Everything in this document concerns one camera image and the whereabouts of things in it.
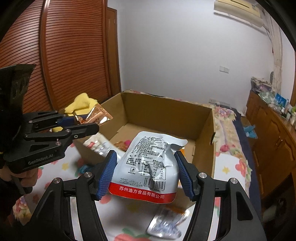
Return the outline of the person's left hand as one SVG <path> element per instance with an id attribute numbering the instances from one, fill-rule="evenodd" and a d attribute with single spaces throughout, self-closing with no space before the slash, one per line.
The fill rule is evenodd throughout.
<path id="1" fill-rule="evenodd" d="M 34 187 L 38 179 L 38 168 L 26 171 L 20 174 L 13 173 L 7 166 L 1 169 L 1 179 L 4 181 L 11 181 L 13 177 L 21 178 L 21 186 Z"/>

